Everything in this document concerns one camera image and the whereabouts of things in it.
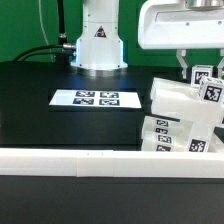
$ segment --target yellow warning triangle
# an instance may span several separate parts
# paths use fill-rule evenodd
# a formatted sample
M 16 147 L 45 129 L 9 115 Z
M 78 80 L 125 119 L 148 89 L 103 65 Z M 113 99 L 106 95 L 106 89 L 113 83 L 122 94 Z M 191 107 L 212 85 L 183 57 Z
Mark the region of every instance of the yellow warning triangle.
M 107 37 L 102 26 L 98 29 L 94 37 Z

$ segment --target stack of blocks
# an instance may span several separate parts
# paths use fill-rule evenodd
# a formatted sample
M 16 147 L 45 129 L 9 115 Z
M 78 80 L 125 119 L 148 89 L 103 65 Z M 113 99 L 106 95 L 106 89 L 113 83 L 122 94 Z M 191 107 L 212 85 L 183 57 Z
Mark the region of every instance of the stack of blocks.
M 215 127 L 224 128 L 224 81 L 212 78 L 212 69 L 192 69 L 191 85 L 154 79 L 152 113 L 179 122 L 145 117 L 143 151 L 224 151 L 214 134 Z

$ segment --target black tabletop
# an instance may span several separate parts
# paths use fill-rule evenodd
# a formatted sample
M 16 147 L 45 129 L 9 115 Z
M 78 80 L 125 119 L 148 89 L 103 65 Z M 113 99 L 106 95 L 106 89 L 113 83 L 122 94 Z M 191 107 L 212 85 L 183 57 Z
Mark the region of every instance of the black tabletop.
M 0 146 L 139 150 L 153 78 L 180 74 L 129 67 L 90 77 L 50 63 L 1 63 Z M 142 109 L 49 106 L 57 89 L 134 91 Z M 223 205 L 222 179 L 0 177 L 1 224 L 211 224 L 223 222 Z
M 99 76 L 51 63 L 1 63 L 3 147 L 139 150 L 154 77 L 181 79 L 176 68 L 129 67 Z M 137 92 L 142 108 L 49 106 L 57 89 Z

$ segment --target green background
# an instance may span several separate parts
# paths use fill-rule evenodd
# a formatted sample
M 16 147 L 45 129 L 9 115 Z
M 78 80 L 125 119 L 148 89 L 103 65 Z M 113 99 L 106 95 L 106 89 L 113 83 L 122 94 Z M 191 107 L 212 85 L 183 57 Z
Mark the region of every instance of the green background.
M 119 36 L 125 45 L 124 60 L 129 65 L 180 66 L 174 50 L 142 50 L 139 47 L 138 18 L 144 2 L 120 0 Z M 75 42 L 82 33 L 82 0 L 64 0 L 64 7 L 68 41 Z M 49 42 L 57 44 L 57 1 L 42 0 L 42 11 Z M 38 0 L 1 0 L 0 18 L 0 62 L 10 61 L 30 48 L 46 45 L 40 27 Z M 191 66 L 216 66 L 221 58 L 219 50 L 204 49 L 189 51 L 187 59 Z M 33 57 L 31 60 L 50 61 L 50 57 Z

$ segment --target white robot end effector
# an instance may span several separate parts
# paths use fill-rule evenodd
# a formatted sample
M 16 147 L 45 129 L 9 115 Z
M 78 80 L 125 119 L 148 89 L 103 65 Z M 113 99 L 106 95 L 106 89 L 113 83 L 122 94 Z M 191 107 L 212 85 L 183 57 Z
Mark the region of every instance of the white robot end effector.
M 188 49 L 218 48 L 224 56 L 223 0 L 149 0 L 139 18 L 138 42 L 143 49 L 177 49 L 186 78 Z M 217 66 L 222 76 L 224 59 Z

